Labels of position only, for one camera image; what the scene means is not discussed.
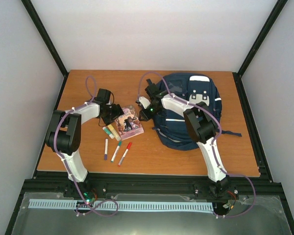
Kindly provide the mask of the pink illustrated book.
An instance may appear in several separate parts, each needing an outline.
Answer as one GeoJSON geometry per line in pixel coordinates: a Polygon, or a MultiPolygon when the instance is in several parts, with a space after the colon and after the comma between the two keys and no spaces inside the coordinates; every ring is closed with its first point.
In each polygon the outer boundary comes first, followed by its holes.
{"type": "Polygon", "coordinates": [[[132,105],[128,105],[123,107],[122,110],[123,115],[115,120],[121,140],[123,141],[144,133],[143,126],[139,121],[135,108],[132,105]]]}

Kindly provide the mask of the navy blue backpack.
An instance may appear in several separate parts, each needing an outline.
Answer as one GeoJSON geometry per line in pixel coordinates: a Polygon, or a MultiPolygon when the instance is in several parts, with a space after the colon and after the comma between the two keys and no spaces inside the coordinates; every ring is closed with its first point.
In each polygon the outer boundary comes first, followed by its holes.
{"type": "Polygon", "coordinates": [[[221,96],[213,80],[198,73],[171,73],[157,83],[163,109],[154,116],[154,129],[161,143],[189,151],[206,144],[219,132],[221,96]]]}

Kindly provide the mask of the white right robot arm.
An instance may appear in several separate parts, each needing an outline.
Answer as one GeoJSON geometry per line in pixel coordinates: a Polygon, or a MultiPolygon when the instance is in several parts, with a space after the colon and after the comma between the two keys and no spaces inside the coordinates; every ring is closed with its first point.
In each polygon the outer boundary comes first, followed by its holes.
{"type": "Polygon", "coordinates": [[[221,97],[214,82],[203,74],[174,73],[155,84],[147,79],[148,98],[137,97],[140,121],[154,122],[163,145],[189,151],[199,148],[206,163],[209,191],[220,198],[230,180],[221,161],[217,137],[221,134],[221,97]]]}

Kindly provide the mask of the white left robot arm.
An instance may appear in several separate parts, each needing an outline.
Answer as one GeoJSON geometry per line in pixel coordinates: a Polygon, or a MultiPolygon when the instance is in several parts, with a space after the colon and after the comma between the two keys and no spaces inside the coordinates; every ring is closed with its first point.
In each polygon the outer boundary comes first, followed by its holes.
{"type": "Polygon", "coordinates": [[[45,137],[45,143],[63,162],[68,178],[76,181],[75,191],[81,197],[91,194],[92,184],[87,182],[88,171],[83,165],[79,147],[82,124],[98,118],[107,126],[124,114],[121,106],[114,103],[111,91],[99,89],[97,96],[69,110],[55,110],[45,137]]]}

